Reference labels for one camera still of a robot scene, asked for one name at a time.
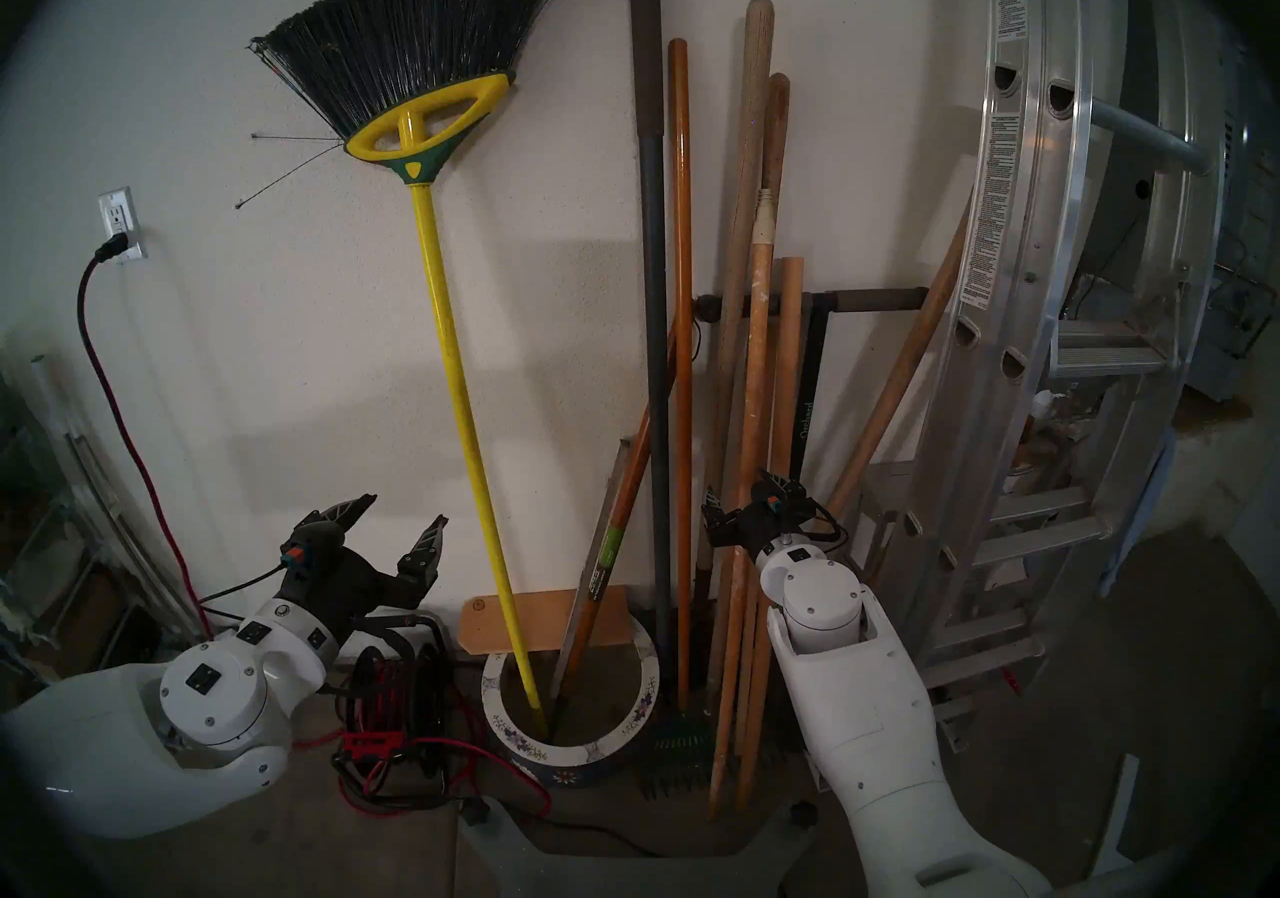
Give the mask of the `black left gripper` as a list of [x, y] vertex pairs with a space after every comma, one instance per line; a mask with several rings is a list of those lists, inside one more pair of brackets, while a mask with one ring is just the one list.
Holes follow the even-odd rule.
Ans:
[[387, 574], [346, 546], [346, 535], [378, 501], [375, 492], [310, 510], [282, 546], [285, 569], [278, 597], [300, 606], [326, 627], [347, 627], [376, 608], [417, 609], [438, 578], [448, 516], [435, 516], [397, 574]]

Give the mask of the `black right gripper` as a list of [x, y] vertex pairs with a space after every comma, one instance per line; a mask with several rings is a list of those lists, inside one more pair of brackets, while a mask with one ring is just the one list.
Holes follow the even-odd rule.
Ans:
[[826, 558], [849, 541], [849, 528], [809, 496], [804, 484], [769, 469], [762, 485], [749, 489], [749, 500], [726, 510], [718, 496], [704, 496], [701, 523], [709, 546], [739, 549], [755, 567], [764, 567], [780, 551], [815, 549]]

